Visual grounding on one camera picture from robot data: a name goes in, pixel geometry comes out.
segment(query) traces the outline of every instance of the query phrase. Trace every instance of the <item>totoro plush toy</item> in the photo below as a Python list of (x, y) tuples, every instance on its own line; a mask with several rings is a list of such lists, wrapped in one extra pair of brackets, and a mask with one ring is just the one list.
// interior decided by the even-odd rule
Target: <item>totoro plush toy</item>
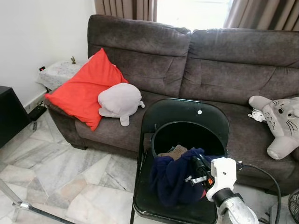
[(101, 92), (98, 102), (102, 108), (99, 114), (104, 117), (120, 118), (122, 126), (130, 124), (129, 116), (136, 113), (138, 106), (144, 108), (140, 91), (128, 83), (119, 83)]
[(275, 139), (268, 147), (268, 155), (280, 160), (299, 147), (299, 97), (270, 100), (252, 96), (249, 104), (263, 112)]

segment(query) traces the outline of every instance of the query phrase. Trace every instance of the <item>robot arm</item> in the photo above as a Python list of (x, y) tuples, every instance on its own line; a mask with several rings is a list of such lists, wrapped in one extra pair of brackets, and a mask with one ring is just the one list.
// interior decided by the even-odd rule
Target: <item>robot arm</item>
[(203, 186), (208, 190), (206, 197), (209, 201), (215, 202), (222, 215), (223, 224), (258, 224), (255, 213), (245, 205), (239, 194), (234, 194), (234, 183), (236, 181), (236, 162), (230, 158), (218, 158), (211, 162), (211, 175), (209, 167), (203, 158), (192, 159), (193, 168), (197, 171), (200, 178), (190, 179), (191, 183), (204, 182), (209, 177), (213, 184)]

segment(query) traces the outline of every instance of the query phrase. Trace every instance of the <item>brown curtain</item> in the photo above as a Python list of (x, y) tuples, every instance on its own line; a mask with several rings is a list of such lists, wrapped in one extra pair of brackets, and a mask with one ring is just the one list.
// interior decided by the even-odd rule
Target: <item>brown curtain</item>
[(234, 0), (224, 27), (299, 31), (299, 0)]
[(157, 21), (157, 0), (94, 0), (97, 14)]

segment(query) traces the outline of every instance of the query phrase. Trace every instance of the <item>blue sweater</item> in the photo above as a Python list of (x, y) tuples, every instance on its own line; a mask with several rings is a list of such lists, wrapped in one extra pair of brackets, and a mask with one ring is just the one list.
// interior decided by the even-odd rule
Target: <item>blue sweater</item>
[[(150, 174), (150, 189), (157, 193), (165, 207), (175, 206), (177, 203), (195, 203), (205, 196), (201, 184), (192, 186), (185, 182), (188, 176), (195, 176), (189, 162), (192, 156), (205, 155), (201, 148), (192, 148), (174, 161), (170, 156), (159, 156), (154, 160)], [(208, 162), (219, 156), (204, 156)]]

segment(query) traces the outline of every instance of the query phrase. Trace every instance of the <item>pillow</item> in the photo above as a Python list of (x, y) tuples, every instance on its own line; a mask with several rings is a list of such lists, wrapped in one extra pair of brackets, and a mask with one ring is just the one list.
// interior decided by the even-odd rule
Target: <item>pillow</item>
[(120, 118), (122, 126), (130, 124), (129, 116), (136, 113), (139, 106), (144, 108), (140, 91), (128, 83), (119, 83), (101, 92), (98, 97), (99, 114), (104, 117)]
[(98, 51), (68, 82), (52, 95), (52, 104), (86, 123), (94, 131), (101, 120), (98, 95), (119, 83), (128, 83), (122, 73), (109, 61), (103, 49)]

